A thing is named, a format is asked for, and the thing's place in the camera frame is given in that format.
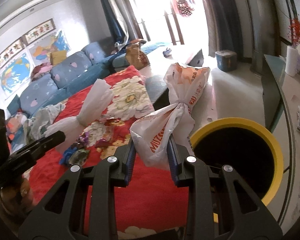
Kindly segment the person's left hand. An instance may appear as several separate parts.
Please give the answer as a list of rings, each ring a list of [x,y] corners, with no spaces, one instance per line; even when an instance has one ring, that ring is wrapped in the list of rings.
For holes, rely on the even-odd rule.
[[[13,186],[0,188],[0,201],[9,215],[27,217],[33,209],[33,191],[29,181],[21,177]]]

